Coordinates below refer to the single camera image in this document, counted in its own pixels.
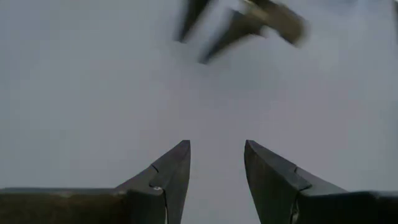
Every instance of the gray background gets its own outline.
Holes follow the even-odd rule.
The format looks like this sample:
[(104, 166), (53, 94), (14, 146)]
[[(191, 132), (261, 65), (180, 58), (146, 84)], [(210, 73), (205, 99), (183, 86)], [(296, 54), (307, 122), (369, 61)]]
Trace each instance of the gray background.
[(188, 44), (181, 0), (0, 1), (0, 187), (113, 187), (192, 140), (183, 223), (259, 223), (246, 183), (254, 139), (347, 190), (397, 190), (391, 1), (283, 1), (310, 25), (209, 66), (238, 1), (214, 2)]

